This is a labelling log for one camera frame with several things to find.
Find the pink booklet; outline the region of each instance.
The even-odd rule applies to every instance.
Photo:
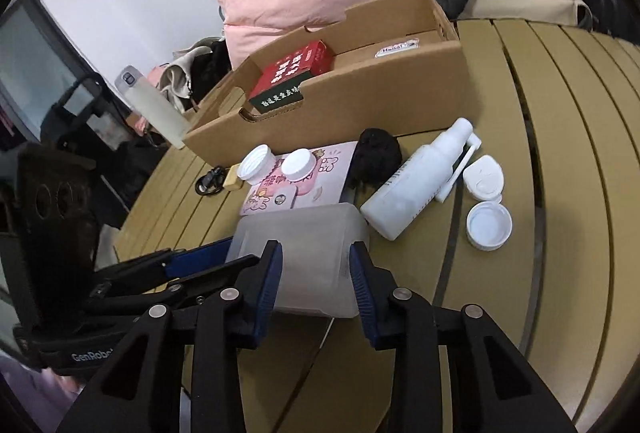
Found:
[[[289,182],[282,174],[280,166],[289,155],[279,155],[271,174],[260,185],[252,186],[240,216],[339,203],[356,144],[345,142],[310,150],[316,156],[316,167],[298,182]]]

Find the brown cardboard box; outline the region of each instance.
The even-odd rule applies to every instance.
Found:
[[[417,39],[417,48],[376,58],[389,45]],[[321,40],[332,70],[300,84],[303,100],[259,114],[247,101],[265,67]],[[478,103],[462,46],[435,0],[372,0],[319,31],[294,30],[254,52],[200,103],[184,143],[208,164],[231,166],[255,146],[275,154],[357,140],[367,127],[394,135],[473,121]]]

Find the white bottle cap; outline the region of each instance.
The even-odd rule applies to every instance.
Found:
[[[280,169],[289,182],[298,182],[305,178],[316,167],[316,156],[306,148],[296,149],[291,153]]]
[[[115,80],[115,87],[120,92],[121,95],[124,95],[129,91],[130,88],[133,88],[133,85],[138,82],[140,79],[146,79],[138,69],[129,65],[125,66],[123,71],[118,74]]]
[[[481,251],[495,251],[511,236],[513,221],[506,207],[496,202],[481,202],[466,217],[466,235]]]
[[[246,180],[252,186],[258,185],[276,167],[276,158],[266,144],[254,148],[244,157],[238,168],[238,178]]]
[[[440,133],[431,143],[453,164],[465,146],[465,142],[474,131],[474,127],[466,118],[459,118],[452,126]]]
[[[466,189],[479,202],[496,200],[504,189],[504,174],[500,164],[490,155],[483,155],[462,174]]]

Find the clear water bottle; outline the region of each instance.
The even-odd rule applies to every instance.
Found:
[[[449,180],[473,126],[459,118],[431,143],[420,146],[360,211],[386,239],[396,239]]]
[[[174,147],[184,147],[182,137],[190,123],[140,71],[127,66],[115,81],[116,88],[131,106],[149,121]]]

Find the cardboard box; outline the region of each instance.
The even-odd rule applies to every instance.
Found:
[[[238,108],[267,66],[315,40],[335,60],[300,84],[302,100],[266,114],[247,101]],[[476,99],[458,36],[435,0],[372,0],[350,7],[343,21],[301,27],[254,52],[203,99],[184,143],[208,164],[231,166],[262,143],[278,155],[357,140],[367,127],[394,135],[445,129],[460,116],[473,121]]]
[[[300,83],[327,73],[333,62],[331,50],[322,41],[313,41],[268,66],[249,95],[249,102],[260,113],[267,113],[302,100]]]

